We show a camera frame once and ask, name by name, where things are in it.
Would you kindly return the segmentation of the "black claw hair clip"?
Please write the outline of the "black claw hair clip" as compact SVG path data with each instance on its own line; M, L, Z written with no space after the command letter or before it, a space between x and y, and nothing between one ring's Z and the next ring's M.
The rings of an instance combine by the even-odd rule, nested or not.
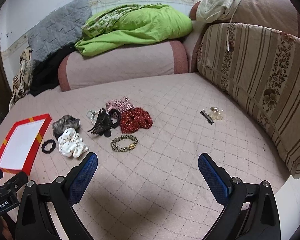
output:
M107 111L103 108L98 113L96 122L93 128L89 130L89 132L91 134L95 134L99 136L104 135L105 137L108 138L111 136L112 127L113 127L112 119L110 115L107 113Z

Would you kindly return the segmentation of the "red white checked scrunchie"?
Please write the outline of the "red white checked scrunchie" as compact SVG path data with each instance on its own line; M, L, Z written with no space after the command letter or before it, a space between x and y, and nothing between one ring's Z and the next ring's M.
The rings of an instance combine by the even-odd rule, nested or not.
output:
M111 111L112 109L118 110L120 113L133 109L134 105L130 102L129 98L126 96L121 99L113 99L109 100L106 103L107 111Z

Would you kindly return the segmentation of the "pink quilted bolster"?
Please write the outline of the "pink quilted bolster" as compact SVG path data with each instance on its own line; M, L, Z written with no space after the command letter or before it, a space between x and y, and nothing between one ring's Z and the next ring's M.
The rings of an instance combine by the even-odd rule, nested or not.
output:
M75 51L58 69L61 91L115 81L189 72L188 59L180 41L147 46L121 46L93 57Z

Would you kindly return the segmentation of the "white dotted scrunchie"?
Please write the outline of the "white dotted scrunchie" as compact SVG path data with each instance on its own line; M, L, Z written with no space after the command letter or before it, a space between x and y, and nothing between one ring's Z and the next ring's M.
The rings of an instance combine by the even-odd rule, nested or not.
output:
M89 151L89 147L74 128L68 128L58 138L58 150L66 157L79 158Z

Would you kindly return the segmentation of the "small black scrunchie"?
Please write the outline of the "small black scrunchie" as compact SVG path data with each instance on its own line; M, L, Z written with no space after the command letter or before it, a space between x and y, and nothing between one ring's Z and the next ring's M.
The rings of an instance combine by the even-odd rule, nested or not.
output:
M49 139L42 144L42 152L44 154L50 154L56 148L56 142L53 139Z

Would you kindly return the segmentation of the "striped floral cushion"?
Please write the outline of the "striped floral cushion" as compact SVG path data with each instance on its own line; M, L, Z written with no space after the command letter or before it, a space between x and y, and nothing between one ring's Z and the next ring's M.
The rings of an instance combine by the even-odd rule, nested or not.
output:
M263 127L299 179L300 38L253 24L213 24L201 40L197 68Z

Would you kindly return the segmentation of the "red white shallow box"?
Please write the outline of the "red white shallow box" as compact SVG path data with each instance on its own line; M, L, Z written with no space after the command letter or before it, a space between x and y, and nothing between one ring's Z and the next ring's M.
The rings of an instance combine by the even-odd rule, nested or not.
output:
M14 123L0 147L0 170L13 174L23 171L29 176L51 120L46 113Z

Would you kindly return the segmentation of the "grey metallic scrunchie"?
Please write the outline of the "grey metallic scrunchie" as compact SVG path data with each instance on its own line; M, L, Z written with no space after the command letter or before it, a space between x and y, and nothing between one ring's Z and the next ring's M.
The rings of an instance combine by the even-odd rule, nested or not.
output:
M64 115L62 118L52 124L53 136L58 139L66 129L79 129L79 118L74 118L71 115Z

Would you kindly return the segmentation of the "grey quilted pillow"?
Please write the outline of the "grey quilted pillow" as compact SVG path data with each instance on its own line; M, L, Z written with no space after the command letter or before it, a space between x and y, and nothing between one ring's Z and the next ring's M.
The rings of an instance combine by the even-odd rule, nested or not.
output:
M82 26L91 15L88 0L72 0L35 25L27 35L32 50L32 68L51 54L80 40Z

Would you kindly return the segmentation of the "cream floral cloth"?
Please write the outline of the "cream floral cloth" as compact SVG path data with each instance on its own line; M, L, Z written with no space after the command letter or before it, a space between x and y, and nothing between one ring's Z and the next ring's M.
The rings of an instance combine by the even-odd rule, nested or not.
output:
M241 0L202 0L198 4L196 20L203 23L232 20Z

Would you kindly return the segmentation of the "red polka dot scrunchie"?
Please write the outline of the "red polka dot scrunchie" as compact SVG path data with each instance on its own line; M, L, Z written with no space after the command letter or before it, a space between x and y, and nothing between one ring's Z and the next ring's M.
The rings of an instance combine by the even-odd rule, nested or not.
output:
M123 134L131 134L140 128L150 129L153 120L150 114L141 107L135 107L121 114L120 127Z

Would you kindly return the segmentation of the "green blanket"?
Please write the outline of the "green blanket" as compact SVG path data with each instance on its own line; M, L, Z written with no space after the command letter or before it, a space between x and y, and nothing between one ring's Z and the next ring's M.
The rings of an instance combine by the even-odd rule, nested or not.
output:
M165 4L124 4L94 14L81 27L75 48L83 56L96 56L124 45L155 44L188 35L191 19Z

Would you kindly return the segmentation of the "pink quilted bed cover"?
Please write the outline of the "pink quilted bed cover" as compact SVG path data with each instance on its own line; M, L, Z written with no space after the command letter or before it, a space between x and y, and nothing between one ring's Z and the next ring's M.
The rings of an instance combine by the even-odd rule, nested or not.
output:
M136 132L136 148L111 149L110 138L89 130L90 110L128 97L146 110L150 129ZM223 109L211 125L200 114ZM289 177L276 147L253 119L199 74L154 76L67 92L59 88L19 100L0 125L0 146L12 125L48 113L80 120L80 136L98 156L98 168L74 206L94 239L202 239L222 210L198 169L208 153L231 176L270 182L278 191Z

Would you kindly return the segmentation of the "black flat hair clip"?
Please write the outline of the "black flat hair clip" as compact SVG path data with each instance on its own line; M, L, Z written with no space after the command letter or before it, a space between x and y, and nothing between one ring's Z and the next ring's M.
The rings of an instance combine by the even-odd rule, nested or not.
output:
M209 124L213 124L214 120L207 114L207 112L203 109L200 111L200 114L208 121Z

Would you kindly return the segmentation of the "brown sofa cushion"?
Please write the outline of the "brown sofa cushion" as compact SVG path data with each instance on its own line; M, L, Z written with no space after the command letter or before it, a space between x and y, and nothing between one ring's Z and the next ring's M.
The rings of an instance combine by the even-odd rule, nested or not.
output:
M196 20L199 3L200 1L191 8L192 20ZM300 38L300 14L290 0L241 0L231 21L215 22L260 25Z

